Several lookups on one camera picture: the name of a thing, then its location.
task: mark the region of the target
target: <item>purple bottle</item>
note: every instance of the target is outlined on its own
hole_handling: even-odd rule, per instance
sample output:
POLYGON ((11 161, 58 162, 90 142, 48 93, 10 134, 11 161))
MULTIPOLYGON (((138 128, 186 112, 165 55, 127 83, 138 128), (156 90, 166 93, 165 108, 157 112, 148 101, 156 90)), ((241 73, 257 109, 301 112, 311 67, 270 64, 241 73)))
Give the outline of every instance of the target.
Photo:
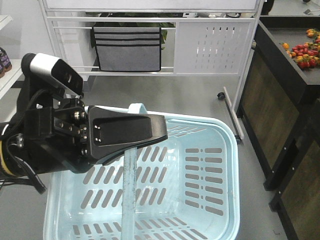
POLYGON ((5 75, 5 69, 2 66, 2 64, 0 63, 0 78, 2 78, 5 75))
POLYGON ((10 59, 6 51, 2 47, 0 47, 0 63, 5 73, 12 69, 12 64, 10 62, 10 59))

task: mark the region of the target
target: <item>shopping basket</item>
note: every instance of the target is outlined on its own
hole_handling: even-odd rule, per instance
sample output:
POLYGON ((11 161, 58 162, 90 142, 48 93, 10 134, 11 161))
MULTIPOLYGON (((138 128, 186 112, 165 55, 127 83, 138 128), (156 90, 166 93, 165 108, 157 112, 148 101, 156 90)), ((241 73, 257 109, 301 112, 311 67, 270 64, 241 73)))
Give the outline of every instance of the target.
MULTIPOLYGON (((127 112, 128 109, 104 107, 127 112)), ((133 240, 231 240, 240 223, 238 149, 220 120, 162 112, 168 139, 137 150, 133 240)), ((120 240, 124 157, 52 174, 45 240, 120 240)))

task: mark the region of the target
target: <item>gray floor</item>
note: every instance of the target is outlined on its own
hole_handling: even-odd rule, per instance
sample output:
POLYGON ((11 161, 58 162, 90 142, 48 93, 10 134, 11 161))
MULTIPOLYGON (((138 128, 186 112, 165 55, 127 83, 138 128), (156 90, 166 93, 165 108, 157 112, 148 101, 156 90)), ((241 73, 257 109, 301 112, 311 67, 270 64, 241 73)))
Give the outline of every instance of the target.
MULTIPOLYGON (((317 9, 302 0, 276 0, 270 15, 302 15, 306 9, 317 9)), ((150 111, 213 117, 232 129, 224 101, 216 94, 223 86, 231 95, 236 79, 209 78, 140 78, 106 77, 95 81, 92 91, 85 95, 87 105, 127 108, 130 103, 144 103, 150 111)), ((18 91, 12 89, 0 101, 0 121, 12 111, 18 91)), ((269 209, 272 192, 265 191, 265 177, 248 136, 239 150, 240 229, 237 240, 286 240, 276 213, 269 209)), ((48 186, 50 175, 40 176, 48 186)), ((28 186, 11 186, 0 190, 0 239, 41 240, 47 193, 43 195, 28 186)))

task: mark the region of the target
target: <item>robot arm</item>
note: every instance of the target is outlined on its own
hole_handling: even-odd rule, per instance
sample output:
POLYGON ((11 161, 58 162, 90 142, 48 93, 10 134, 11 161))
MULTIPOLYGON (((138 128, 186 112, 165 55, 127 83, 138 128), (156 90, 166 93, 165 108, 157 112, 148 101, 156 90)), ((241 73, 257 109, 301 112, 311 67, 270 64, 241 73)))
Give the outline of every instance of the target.
POLYGON ((89 106, 82 78, 63 60, 38 53, 21 62, 25 80, 10 122, 0 123, 2 185, 33 185, 45 191, 38 174, 85 173, 107 165, 125 150, 168 138, 165 118, 89 106), (65 98, 65 94, 76 98, 65 98))

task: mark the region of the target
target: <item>gray storage bin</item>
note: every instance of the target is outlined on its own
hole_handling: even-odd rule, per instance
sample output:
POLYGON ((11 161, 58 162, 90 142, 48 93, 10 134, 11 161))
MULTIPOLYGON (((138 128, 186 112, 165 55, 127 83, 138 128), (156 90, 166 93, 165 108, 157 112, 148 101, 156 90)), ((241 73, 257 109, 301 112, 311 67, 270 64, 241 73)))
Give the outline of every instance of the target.
POLYGON ((161 70, 160 27, 93 27, 101 71, 161 70))

